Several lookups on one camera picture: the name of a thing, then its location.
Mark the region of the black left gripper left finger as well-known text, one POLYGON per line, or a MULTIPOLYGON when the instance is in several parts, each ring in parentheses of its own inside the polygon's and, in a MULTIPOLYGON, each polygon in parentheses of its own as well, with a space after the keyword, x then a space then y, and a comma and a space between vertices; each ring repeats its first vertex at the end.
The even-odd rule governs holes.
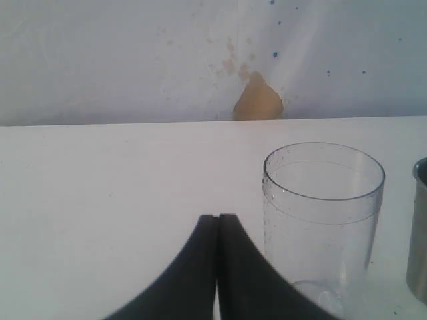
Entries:
POLYGON ((202 215, 182 250, 142 293, 108 319, 213 319, 219 219, 202 215))

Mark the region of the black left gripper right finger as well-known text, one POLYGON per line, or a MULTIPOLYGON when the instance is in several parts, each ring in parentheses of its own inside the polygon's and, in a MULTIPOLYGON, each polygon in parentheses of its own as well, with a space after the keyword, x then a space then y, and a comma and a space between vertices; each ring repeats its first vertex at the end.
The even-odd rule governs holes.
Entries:
POLYGON ((219 216, 217 246, 222 319, 335 319, 282 278, 258 251, 236 215, 219 216))

